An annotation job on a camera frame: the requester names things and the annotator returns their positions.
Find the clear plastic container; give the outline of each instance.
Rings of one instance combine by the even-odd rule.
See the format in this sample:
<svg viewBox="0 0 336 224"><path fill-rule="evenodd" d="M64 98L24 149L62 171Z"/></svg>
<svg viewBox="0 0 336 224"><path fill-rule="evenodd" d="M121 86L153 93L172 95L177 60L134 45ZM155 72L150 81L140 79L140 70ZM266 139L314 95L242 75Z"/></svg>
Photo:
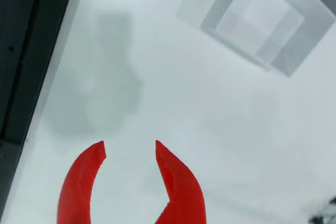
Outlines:
<svg viewBox="0 0 336 224"><path fill-rule="evenodd" d="M199 23L193 26L250 61L287 76L335 21L320 0L197 0L193 8L199 10L186 15L191 10L183 5L190 6L190 1L184 0L180 17L192 20L198 15Z"/></svg>

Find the dark edge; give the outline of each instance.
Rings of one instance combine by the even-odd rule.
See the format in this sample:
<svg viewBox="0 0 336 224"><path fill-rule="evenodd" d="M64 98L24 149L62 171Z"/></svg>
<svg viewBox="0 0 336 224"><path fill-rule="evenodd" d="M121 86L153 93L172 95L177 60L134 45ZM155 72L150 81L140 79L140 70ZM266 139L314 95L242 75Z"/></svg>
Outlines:
<svg viewBox="0 0 336 224"><path fill-rule="evenodd" d="M68 1L34 0L17 65L10 70L15 75L0 135L0 221Z"/></svg>

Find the black object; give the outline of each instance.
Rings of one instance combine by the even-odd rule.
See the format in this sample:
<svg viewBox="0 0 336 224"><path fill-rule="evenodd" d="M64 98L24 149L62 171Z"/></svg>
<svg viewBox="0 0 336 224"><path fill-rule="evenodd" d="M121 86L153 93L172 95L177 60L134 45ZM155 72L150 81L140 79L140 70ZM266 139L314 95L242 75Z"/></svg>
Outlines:
<svg viewBox="0 0 336 224"><path fill-rule="evenodd" d="M68 0L0 0L0 219Z"/></svg>

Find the white floor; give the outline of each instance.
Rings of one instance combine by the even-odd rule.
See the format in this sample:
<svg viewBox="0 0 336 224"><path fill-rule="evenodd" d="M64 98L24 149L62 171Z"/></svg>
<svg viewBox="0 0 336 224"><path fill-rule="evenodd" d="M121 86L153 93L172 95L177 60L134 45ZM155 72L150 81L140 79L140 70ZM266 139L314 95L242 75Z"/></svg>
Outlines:
<svg viewBox="0 0 336 224"><path fill-rule="evenodd" d="M198 178L208 223L306 223L336 195L336 26L288 79L178 18L182 2L70 0L1 224L56 223L70 165L100 140L95 224L155 223L156 139Z"/></svg>

